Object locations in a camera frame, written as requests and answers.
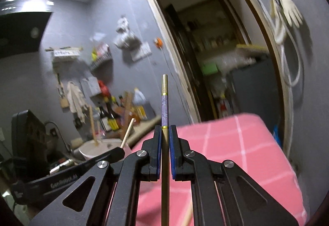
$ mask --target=triangular cutout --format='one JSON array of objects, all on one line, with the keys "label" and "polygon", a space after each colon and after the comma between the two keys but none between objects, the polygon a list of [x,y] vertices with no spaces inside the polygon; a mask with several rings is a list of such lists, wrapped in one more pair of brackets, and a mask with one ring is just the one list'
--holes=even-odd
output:
[{"label": "triangular cutout", "polygon": [[87,178],[78,188],[63,200],[63,205],[80,212],[87,201],[90,190],[95,182],[95,177]]},{"label": "triangular cutout", "polygon": [[240,187],[242,197],[246,203],[247,208],[250,211],[254,211],[267,204],[265,198],[263,198],[259,192],[257,192],[249,182],[243,177],[236,177],[237,184]]}]

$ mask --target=door frame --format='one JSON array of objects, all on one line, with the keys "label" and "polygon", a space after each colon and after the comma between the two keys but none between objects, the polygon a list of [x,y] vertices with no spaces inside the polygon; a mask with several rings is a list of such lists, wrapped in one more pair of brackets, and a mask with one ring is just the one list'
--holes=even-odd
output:
[{"label": "door frame", "polygon": [[[200,121],[200,116],[198,115],[198,111],[196,108],[196,103],[194,97],[189,93],[190,84],[186,79],[186,73],[180,57],[178,55],[177,47],[175,42],[173,41],[172,35],[168,28],[167,22],[162,14],[161,8],[159,7],[157,0],[147,0],[151,10],[154,14],[155,20],[160,28],[161,34],[164,38],[164,43],[170,53],[172,58],[173,64],[175,66],[175,70],[179,77],[179,80],[183,87],[183,93],[188,103],[188,107],[190,110],[191,118],[194,122]],[[280,70],[280,56],[279,50],[274,40],[273,35],[273,22],[270,18],[270,15],[265,5],[262,3],[261,0],[245,0],[248,4],[249,8],[251,9],[258,25],[261,29],[265,42],[268,46],[269,53],[271,55],[271,59],[273,62],[277,86],[279,91],[279,101],[280,101],[280,110],[281,110],[281,123],[279,125],[279,134],[283,136],[283,152],[287,155],[289,151],[289,143],[291,139],[292,128],[290,127],[292,122],[292,111],[290,105],[292,103],[291,91],[289,90],[288,86],[285,84]]]}]

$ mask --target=pink tablecloth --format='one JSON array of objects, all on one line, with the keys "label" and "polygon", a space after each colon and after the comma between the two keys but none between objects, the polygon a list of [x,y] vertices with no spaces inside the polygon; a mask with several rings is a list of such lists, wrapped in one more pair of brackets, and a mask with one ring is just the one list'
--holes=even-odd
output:
[{"label": "pink tablecloth", "polygon": [[[177,128],[178,136],[207,159],[231,159],[304,225],[306,212],[297,178],[282,150],[256,115],[240,114],[207,123]],[[133,149],[140,150],[145,136]],[[143,183],[137,226],[161,225],[161,180]],[[190,182],[170,181],[170,226],[180,226],[191,202]]]}]

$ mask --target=doorway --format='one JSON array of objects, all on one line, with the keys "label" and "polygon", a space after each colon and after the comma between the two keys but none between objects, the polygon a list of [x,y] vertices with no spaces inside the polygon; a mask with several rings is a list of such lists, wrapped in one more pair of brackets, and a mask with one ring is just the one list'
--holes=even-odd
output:
[{"label": "doorway", "polygon": [[[169,31],[175,47],[171,52],[182,69],[195,121],[256,113],[271,132],[279,128],[283,140],[285,110],[276,59],[270,51],[273,43],[250,4],[245,0],[154,1],[165,20],[163,32]],[[254,46],[248,49],[246,44]]]}]

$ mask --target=silver screw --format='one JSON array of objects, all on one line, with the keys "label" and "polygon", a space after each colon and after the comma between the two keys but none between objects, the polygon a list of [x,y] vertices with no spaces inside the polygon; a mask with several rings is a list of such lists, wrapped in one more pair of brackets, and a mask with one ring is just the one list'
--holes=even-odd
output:
[{"label": "silver screw", "polygon": [[185,155],[186,155],[187,157],[193,157],[193,156],[195,156],[195,152],[192,151],[192,150],[187,150],[187,151],[185,152]]},{"label": "silver screw", "polygon": [[139,151],[137,151],[136,154],[139,157],[144,157],[144,156],[146,156],[147,152],[145,150],[139,150]]},{"label": "silver screw", "polygon": [[104,161],[104,160],[99,161],[97,163],[97,167],[99,167],[99,168],[105,168],[105,167],[107,167],[107,165],[108,165],[107,161]]},{"label": "silver screw", "polygon": [[231,160],[225,160],[224,161],[224,166],[228,168],[232,168],[234,166],[234,162]]}]

